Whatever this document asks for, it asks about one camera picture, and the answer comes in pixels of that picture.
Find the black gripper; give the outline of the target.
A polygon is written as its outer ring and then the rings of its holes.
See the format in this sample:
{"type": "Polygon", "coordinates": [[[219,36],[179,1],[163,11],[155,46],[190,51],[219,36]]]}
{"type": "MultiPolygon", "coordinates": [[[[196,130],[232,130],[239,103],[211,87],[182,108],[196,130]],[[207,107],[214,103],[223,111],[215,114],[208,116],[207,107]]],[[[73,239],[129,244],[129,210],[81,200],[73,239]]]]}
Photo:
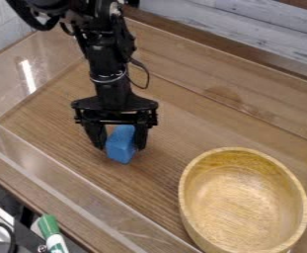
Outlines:
{"type": "Polygon", "coordinates": [[[147,147],[149,128],[157,125],[157,102],[140,97],[128,78],[93,82],[96,95],[71,103],[75,121],[83,125],[93,146],[103,150],[107,141],[104,125],[133,125],[137,150],[147,147]]]}

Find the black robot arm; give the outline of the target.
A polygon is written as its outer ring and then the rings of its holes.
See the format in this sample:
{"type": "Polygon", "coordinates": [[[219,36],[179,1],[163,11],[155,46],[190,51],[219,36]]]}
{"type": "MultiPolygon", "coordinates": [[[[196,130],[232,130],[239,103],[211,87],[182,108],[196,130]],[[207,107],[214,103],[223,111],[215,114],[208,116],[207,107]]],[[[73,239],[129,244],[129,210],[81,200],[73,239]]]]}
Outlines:
{"type": "Polygon", "coordinates": [[[23,21],[37,31],[53,27],[75,37],[88,61],[96,95],[71,103],[75,121],[93,146],[105,147],[107,125],[135,128],[133,143],[147,147],[148,132],[157,125],[157,102],[135,94],[128,65],[136,50],[119,0],[5,0],[23,21]]]}

